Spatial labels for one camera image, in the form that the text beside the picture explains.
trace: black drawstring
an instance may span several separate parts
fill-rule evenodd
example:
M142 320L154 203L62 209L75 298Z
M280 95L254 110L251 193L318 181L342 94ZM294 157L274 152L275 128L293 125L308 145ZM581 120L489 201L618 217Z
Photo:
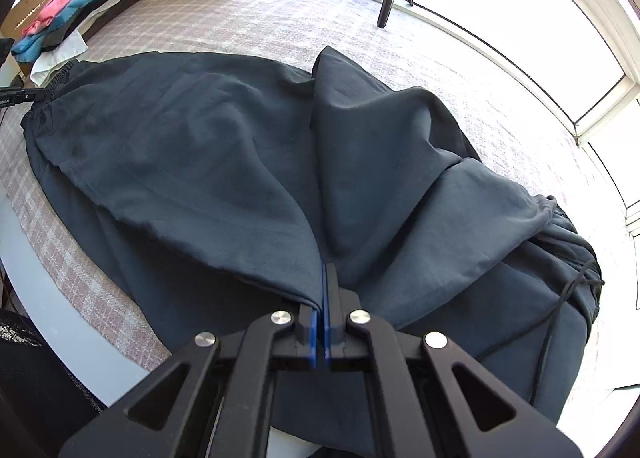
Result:
M481 362L483 359L497 352L501 348L504 348L505 346L511 344L515 340L520 339L521 337L524 337L525 335L533 332L533 330L539 328L548 320L549 324L546 327L546 334L545 334L545 338L542 341L542 346L540 346L540 351L538 353L538 362L536 363L536 372L533 378L533 387L531 391L531 398L529 400L529 403L532 406L535 405L536 399L538 398L538 391L540 389L540 381L542 379L542 372L545 367L546 355L548 353L549 343L551 342L551 337L553 335L554 330L556 329L556 325L558 324L558 318L560 315L560 309L562 308L562 305L569 300L569 298L573 295L574 290L581 282L584 282L585 284L588 284L588 285L603 283L602 280L600 279L584 279L585 273L587 272L587 270L591 268L591 266L594 263L597 264L596 260L589 260L585 264L583 264L583 266L581 266L580 269L578 269L578 274L575 276L574 280L568 282L564 286L556 303L552 306L551 310L549 310L549 312L547 312L541 319L535 321L535 323L531 324L530 326L527 326L524 330L521 330L515 335L509 337L507 340L501 341L487 348L485 351L483 351L476 357L476 360Z

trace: black cloth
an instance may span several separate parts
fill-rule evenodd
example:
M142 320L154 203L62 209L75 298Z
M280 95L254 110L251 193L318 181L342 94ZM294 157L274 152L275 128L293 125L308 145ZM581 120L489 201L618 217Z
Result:
M597 312L597 264L578 274L593 249L555 199L487 169L433 94L329 47L311 75L210 53L71 63L47 93L23 120L31 167L170 350L280 297L320 308L333 261L364 308L446 333L558 418ZM280 374L276 427L371 456L367 419L360 374Z
M95 34L97 34L108 22L122 14L130 6L137 3L140 0L120 0L107 10L103 15L94 21L89 30L82 34L82 38L85 41L89 41Z
M55 458L63 443L103 409L29 319L0 310L2 456Z
M100 7L109 0L93 0L87 3L83 8L78 8L75 14L60 28L49 32L42 43L42 51L48 52L55 50L71 34L80 23L96 8Z

